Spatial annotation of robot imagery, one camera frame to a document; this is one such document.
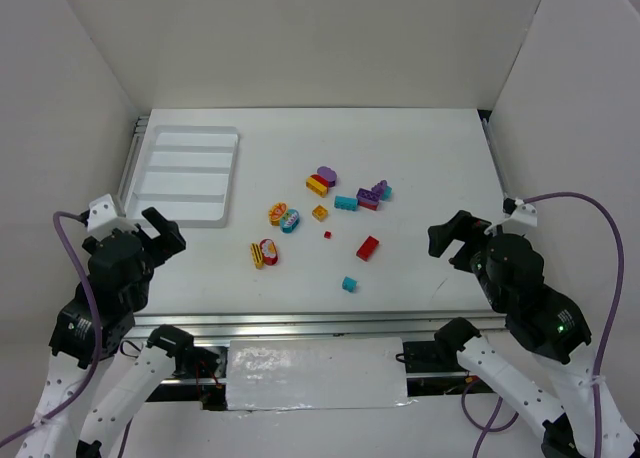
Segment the red rectangular lego brick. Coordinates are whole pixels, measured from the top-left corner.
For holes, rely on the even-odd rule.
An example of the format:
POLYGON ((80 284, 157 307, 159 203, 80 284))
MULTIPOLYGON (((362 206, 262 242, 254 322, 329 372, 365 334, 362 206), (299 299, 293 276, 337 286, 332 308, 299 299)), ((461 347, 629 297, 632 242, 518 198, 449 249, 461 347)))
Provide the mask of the red rectangular lego brick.
POLYGON ((368 236, 356 251, 356 256, 367 262, 379 246, 379 240, 373 236, 368 236))

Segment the red rounded picture lego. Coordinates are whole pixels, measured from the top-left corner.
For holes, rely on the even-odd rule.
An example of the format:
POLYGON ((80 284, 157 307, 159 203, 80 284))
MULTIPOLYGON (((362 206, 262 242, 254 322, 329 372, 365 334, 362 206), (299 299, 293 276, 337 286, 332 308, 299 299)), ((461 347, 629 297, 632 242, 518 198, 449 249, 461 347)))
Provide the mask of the red rounded picture lego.
POLYGON ((279 259, 275 242, 272 239, 263 239, 259 243, 259 247, 262 253, 264 264, 267 266, 274 266, 279 259))

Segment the small teal lego brick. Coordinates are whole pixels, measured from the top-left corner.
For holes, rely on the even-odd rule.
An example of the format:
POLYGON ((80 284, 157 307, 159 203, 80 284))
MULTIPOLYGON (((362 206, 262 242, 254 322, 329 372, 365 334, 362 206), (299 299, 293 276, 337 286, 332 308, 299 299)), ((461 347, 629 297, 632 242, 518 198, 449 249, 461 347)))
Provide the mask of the small teal lego brick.
POLYGON ((342 289, 354 293, 357 289, 357 281, 351 277, 345 276, 342 281, 342 289))

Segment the small yellow square lego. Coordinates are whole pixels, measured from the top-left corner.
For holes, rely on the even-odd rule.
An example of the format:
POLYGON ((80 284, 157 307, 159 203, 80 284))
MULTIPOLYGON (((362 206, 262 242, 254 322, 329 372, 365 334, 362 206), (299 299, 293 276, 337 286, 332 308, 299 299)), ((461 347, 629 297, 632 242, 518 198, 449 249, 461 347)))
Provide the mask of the small yellow square lego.
POLYGON ((312 210, 312 216, 319 222, 323 222, 328 217, 328 210, 318 205, 312 210))

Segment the yellow striped lego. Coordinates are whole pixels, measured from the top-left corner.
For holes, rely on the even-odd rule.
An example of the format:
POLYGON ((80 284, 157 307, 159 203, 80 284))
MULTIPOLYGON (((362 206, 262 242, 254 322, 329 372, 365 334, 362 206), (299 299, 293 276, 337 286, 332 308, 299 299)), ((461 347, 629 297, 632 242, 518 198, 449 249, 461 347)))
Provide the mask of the yellow striped lego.
POLYGON ((260 245, 258 243, 251 243, 250 252, 255 268, 261 269, 264 266, 264 256, 260 245))

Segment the yellow butterfly lego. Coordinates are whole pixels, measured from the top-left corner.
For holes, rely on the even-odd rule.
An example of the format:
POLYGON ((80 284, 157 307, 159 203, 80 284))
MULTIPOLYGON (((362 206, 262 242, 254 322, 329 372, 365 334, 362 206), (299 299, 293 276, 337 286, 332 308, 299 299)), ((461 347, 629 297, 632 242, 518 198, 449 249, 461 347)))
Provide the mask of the yellow butterfly lego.
POLYGON ((268 212, 268 220, 272 226, 278 226, 282 216, 287 212, 288 206, 284 202, 275 203, 268 212))

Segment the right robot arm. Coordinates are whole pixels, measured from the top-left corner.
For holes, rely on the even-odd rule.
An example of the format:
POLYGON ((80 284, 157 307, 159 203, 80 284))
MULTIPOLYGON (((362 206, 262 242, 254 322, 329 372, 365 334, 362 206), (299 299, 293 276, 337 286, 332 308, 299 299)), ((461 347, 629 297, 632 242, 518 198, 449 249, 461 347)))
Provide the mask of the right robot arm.
POLYGON ((467 211, 427 233, 432 257, 461 242, 450 264, 475 276, 491 308, 504 315, 506 329, 545 371, 555 394, 548 396, 497 354, 464 318, 436 332, 442 359, 499 394, 541 439, 547 457, 638 456, 638 434, 596 373, 596 347, 584 315, 545 283, 544 259, 531 243, 467 211))

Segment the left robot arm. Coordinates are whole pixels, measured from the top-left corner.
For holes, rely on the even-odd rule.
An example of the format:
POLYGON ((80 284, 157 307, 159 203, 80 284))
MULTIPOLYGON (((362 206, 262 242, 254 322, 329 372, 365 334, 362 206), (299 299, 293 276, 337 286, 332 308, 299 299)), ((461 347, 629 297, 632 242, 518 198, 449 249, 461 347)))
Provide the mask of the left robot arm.
POLYGON ((49 365, 32 422, 16 432, 20 457, 106 457, 147 398, 194 356, 194 338, 171 325, 156 328, 132 369, 99 403, 101 378, 133 328, 135 312, 148 302, 156 269, 183 252, 177 223, 156 208, 143 211, 156 230, 149 236, 102 202, 80 215, 57 211, 54 229, 80 282, 56 318, 49 365), (89 262, 82 265, 62 228, 68 217, 85 225, 89 262))

